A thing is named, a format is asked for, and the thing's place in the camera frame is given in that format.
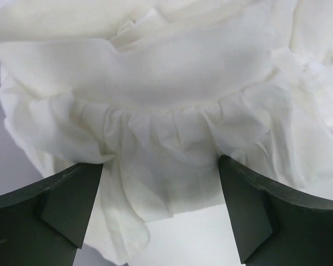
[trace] white garment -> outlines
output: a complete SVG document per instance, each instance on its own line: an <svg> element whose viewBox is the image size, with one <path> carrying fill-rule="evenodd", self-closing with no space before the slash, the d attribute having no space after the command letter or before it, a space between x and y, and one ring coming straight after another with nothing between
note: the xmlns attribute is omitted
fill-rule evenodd
<svg viewBox="0 0 333 266"><path fill-rule="evenodd" d="M333 0L19 0L0 62L44 177L104 163L85 242L115 263L145 222L224 204L221 154L295 188L333 177Z"/></svg>

